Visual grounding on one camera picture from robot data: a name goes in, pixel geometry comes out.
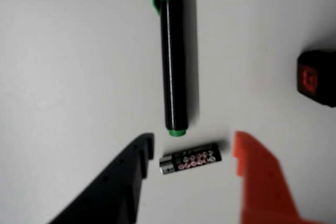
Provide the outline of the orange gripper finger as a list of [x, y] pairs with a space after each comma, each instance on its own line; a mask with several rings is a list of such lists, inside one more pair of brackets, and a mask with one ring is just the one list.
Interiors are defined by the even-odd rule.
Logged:
[[317, 223], [299, 215], [277, 158], [255, 137], [235, 132], [233, 156], [242, 178], [240, 223]]

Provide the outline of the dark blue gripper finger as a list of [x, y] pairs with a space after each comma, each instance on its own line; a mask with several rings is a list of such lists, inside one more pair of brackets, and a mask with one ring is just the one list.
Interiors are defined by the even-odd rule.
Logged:
[[154, 135], [133, 140], [51, 223], [136, 223]]

